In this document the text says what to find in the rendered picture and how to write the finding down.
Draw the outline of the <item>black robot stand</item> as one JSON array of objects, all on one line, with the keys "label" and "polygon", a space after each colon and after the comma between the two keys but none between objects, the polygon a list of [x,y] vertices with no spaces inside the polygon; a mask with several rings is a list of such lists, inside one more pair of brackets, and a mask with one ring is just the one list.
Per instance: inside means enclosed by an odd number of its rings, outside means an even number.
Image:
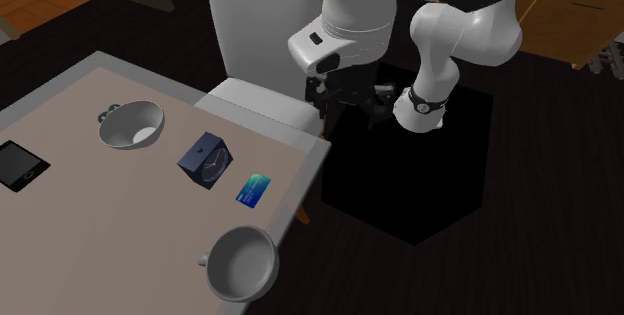
[{"label": "black robot stand", "polygon": [[482,205],[493,97],[454,88],[439,129],[370,124],[348,106],[331,131],[323,203],[416,245]]}]

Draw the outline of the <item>blue green card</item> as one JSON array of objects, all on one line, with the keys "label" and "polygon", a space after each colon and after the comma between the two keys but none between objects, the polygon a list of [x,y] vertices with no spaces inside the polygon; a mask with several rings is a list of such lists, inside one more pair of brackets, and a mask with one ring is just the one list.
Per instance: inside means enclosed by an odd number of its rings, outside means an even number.
[{"label": "blue green card", "polygon": [[236,200],[249,208],[254,208],[270,182],[270,178],[256,172],[252,173],[237,194]]}]

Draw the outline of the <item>dark blue cube clock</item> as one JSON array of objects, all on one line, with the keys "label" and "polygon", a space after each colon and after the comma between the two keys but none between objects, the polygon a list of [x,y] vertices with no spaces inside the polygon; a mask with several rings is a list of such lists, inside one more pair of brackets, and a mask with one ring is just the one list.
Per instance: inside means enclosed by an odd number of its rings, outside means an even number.
[{"label": "dark blue cube clock", "polygon": [[205,132],[177,162],[198,185],[210,190],[233,161],[224,140]]}]

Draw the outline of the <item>grey cup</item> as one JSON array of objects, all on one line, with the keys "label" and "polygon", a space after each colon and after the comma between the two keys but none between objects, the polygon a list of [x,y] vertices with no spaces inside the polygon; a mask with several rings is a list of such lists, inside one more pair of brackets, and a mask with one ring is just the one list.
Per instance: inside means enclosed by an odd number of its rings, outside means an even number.
[{"label": "grey cup", "polygon": [[220,236],[198,265],[211,291],[234,303],[255,301],[273,286],[280,267],[278,248],[261,228],[245,225]]}]

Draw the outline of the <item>orange wooden cabinet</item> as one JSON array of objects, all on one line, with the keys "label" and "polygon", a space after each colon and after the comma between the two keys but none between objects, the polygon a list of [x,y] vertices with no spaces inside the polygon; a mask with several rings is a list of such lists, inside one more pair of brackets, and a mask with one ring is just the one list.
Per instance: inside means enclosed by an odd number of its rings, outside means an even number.
[{"label": "orange wooden cabinet", "polygon": [[575,69],[624,32],[624,0],[517,0],[520,50]]}]

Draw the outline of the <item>white bowl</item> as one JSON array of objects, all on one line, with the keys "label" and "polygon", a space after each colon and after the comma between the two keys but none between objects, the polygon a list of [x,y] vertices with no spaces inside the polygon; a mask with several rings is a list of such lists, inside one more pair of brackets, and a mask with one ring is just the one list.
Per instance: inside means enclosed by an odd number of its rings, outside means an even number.
[{"label": "white bowl", "polygon": [[139,149],[155,143],[164,124],[165,113],[160,105],[149,100],[132,101],[120,105],[99,124],[98,136],[114,149]]}]

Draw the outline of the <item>beige table with grey edge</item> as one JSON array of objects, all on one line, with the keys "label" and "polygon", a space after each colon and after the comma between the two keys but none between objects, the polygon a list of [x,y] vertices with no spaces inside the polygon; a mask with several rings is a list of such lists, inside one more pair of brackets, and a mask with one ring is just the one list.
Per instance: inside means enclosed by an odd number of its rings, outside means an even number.
[{"label": "beige table with grey edge", "polygon": [[[158,140],[103,144],[98,115],[138,100],[164,110]],[[233,157],[210,190],[177,165],[205,132]],[[280,242],[330,148],[99,51],[0,111],[7,140],[50,167],[20,192],[0,186],[0,315],[244,315],[199,255],[239,225]],[[271,182],[249,208],[236,196],[254,172]]]}]

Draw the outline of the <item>black tablet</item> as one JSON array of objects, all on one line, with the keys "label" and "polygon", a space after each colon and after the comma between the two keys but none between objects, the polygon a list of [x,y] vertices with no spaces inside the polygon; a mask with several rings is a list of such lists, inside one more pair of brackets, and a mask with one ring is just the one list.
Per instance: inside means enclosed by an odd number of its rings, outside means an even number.
[{"label": "black tablet", "polygon": [[0,145],[0,183],[20,192],[50,167],[50,164],[12,140]]}]

